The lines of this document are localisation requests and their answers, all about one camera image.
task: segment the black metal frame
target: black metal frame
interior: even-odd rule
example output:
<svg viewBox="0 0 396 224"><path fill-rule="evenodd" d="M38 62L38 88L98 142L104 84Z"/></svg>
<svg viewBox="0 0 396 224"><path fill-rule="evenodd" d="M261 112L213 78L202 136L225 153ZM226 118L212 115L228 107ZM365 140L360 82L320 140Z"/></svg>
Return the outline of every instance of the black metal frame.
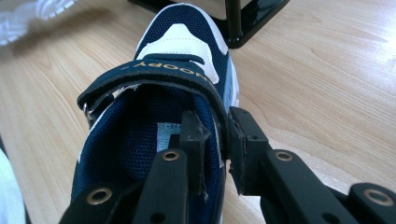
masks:
<svg viewBox="0 0 396 224"><path fill-rule="evenodd" d="M174 4L169 0L128 0L152 11ZM289 0L252 0L241 9L240 0L225 0L227 20L213 18L228 47L238 49L271 20Z"/></svg>
<svg viewBox="0 0 396 224"><path fill-rule="evenodd" d="M246 110L231 107L229 124L230 173L239 194L261 196L266 223L396 223L396 194L389 189L362 183L344 195L322 184L296 154L272 149ZM145 182L127 189L114 183L91 186L61 223L188 223L189 195L203 192L207 135L195 114L185 112L181 135L157 153Z"/></svg>

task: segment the metal grommet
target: metal grommet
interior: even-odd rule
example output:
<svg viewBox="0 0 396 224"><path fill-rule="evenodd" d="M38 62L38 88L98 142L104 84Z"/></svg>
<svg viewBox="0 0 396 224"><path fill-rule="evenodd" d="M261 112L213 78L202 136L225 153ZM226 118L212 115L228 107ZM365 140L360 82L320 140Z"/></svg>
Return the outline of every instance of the metal grommet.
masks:
<svg viewBox="0 0 396 224"><path fill-rule="evenodd" d="M279 151L275 154L276 158L280 161L292 161L293 157L288 153L284 151Z"/></svg>
<svg viewBox="0 0 396 224"><path fill-rule="evenodd" d="M163 159L166 161L175 161L179 157L178 152L176 151L168 151L166 153L163 153Z"/></svg>
<svg viewBox="0 0 396 224"><path fill-rule="evenodd" d="M87 118L88 121L92 120L90 111L88 111L87 103L85 103L84 106L82 107L82 112L84 112L85 118Z"/></svg>
<svg viewBox="0 0 396 224"><path fill-rule="evenodd" d="M365 189L363 194L373 203L378 203L383 206L394 205L394 201L389 197L388 194L377 189Z"/></svg>
<svg viewBox="0 0 396 224"><path fill-rule="evenodd" d="M107 202L113 195L113 192L109 188L99 188L93 190L87 197L87 203L97 205Z"/></svg>

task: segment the velcro strap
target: velcro strap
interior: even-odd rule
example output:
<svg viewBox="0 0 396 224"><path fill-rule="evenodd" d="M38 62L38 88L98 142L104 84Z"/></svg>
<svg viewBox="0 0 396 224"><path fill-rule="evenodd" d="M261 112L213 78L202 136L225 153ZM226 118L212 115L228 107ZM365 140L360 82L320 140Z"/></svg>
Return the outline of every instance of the velcro strap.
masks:
<svg viewBox="0 0 396 224"><path fill-rule="evenodd" d="M78 97L78 107L83 109L84 105L86 105L88 111L92 111L109 94L122 87L138 84L176 87L204 97L220 130L221 148L222 150L227 148L228 123L223 102L213 83L205 76L204 71L194 63L165 62L155 59L143 59L125 63L99 76Z"/></svg>

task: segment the navy blue sneaker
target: navy blue sneaker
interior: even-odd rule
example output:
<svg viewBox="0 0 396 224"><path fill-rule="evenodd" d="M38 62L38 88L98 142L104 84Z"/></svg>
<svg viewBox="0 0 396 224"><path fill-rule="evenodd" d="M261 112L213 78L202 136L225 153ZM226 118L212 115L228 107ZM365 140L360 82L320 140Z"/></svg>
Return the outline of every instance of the navy blue sneaker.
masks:
<svg viewBox="0 0 396 224"><path fill-rule="evenodd" d="M233 61L210 17L188 4L164 8L134 60L104 73L78 97L92 126L78 158L72 202L98 182L126 188L146 179L155 155L169 148L171 135L180 134L182 113L188 110L211 133L205 142L205 187L189 196L188 219L221 222L221 152L228 144L228 110L238 106L238 92Z"/></svg>

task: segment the shoe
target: shoe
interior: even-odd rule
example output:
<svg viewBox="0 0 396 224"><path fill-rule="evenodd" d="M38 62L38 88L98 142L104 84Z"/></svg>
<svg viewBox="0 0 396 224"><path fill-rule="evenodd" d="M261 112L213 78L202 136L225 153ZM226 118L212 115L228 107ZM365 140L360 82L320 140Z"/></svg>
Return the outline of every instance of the shoe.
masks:
<svg viewBox="0 0 396 224"><path fill-rule="evenodd" d="M0 1L0 46L25 35L29 22L48 20L73 6L75 0L3 0Z"/></svg>
<svg viewBox="0 0 396 224"><path fill-rule="evenodd" d="M98 182L124 188L144 180L154 156L194 111L211 134L205 190L189 197L190 223L219 223L224 195L227 113L238 106L233 61L218 27L200 8L165 7L140 40L134 60L97 78L78 97L91 129L78 157L72 203Z"/></svg>

